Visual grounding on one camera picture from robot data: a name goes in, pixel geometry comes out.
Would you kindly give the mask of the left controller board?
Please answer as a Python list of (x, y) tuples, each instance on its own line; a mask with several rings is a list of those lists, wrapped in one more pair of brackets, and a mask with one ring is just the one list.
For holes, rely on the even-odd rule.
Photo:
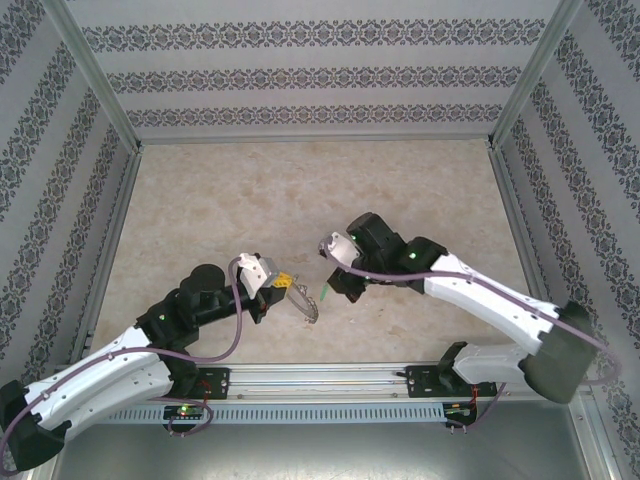
[(163, 409), (163, 422), (177, 425), (196, 425), (203, 421), (205, 410), (195, 405), (166, 405)]

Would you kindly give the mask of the controller board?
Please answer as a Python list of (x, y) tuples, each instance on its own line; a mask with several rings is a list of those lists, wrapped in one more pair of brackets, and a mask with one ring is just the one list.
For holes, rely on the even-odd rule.
[(163, 409), (163, 422), (177, 425), (196, 425), (203, 421), (205, 410), (195, 405), (166, 405)]
[(476, 422), (478, 411), (475, 403), (444, 403), (444, 416), (448, 426), (454, 428), (469, 427)]

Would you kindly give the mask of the sheet metal tray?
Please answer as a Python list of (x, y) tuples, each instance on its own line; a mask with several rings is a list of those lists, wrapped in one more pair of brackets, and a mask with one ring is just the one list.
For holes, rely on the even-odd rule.
[(54, 480), (604, 480), (569, 411), (498, 405), (468, 433), (439, 424), (98, 425), (69, 443)]

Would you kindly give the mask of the right controller board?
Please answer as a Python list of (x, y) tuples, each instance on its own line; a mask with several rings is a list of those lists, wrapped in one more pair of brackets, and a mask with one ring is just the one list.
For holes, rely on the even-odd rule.
[(444, 403), (444, 416), (448, 426), (454, 428), (469, 427), (476, 422), (478, 411), (475, 403)]

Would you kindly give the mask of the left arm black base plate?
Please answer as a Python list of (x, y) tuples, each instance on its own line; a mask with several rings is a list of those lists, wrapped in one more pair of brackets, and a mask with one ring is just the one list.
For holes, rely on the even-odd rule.
[(230, 369), (224, 367), (200, 368), (189, 395), (199, 400), (226, 400), (230, 385)]

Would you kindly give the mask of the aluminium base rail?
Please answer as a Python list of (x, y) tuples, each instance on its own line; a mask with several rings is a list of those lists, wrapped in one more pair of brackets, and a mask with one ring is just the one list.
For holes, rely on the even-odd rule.
[(29, 387), (29, 397), (46, 393), (76, 408), (92, 398), (108, 407), (147, 401), (155, 396), (192, 399), (200, 368), (229, 368), (226, 400), (322, 400), (410, 398), (404, 371), (395, 364), (213, 365), (198, 367), (179, 359), (132, 354), (105, 360), (85, 371), (75, 365)]

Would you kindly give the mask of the aluminium side floor rail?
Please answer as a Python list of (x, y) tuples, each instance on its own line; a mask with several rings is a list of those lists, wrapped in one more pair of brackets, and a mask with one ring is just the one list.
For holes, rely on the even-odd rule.
[(524, 272), (528, 292), (538, 299), (551, 302), (552, 298), (543, 279), (542, 271), (534, 252), (534, 245), (531, 242), (525, 218), (504, 158), (498, 150), (491, 147), (488, 148), (488, 156)]
[(72, 348), (68, 352), (67, 359), (70, 362), (80, 360), (91, 346), (143, 152), (144, 147), (141, 146), (136, 153), (132, 153), (127, 160), (126, 168), (122, 172), (110, 211), (109, 221), (106, 225), (107, 229), (100, 243), (95, 269), (90, 277), (89, 290), (81, 306), (80, 322), (73, 337)]

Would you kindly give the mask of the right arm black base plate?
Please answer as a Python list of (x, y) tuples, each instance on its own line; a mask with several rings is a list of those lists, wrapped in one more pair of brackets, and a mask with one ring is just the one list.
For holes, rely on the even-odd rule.
[(484, 398), (498, 392), (495, 383), (467, 383), (453, 370), (441, 372), (435, 365), (407, 366), (404, 378), (410, 398)]

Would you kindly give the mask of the aluminium frame post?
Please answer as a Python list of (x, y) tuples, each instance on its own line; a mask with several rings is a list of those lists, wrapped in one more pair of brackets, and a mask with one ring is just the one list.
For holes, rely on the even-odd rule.
[(529, 95), (553, 57), (555, 49), (576, 16), (582, 2), (583, 0), (559, 0), (553, 15), (540, 36), (538, 44), (522, 71), (522, 75), (516, 82), (514, 90), (505, 103), (493, 130), (488, 135), (487, 147), (489, 150), (496, 150), (504, 143), (512, 125), (524, 108)]
[(141, 141), (66, 0), (40, 1), (126, 148), (137, 150)]

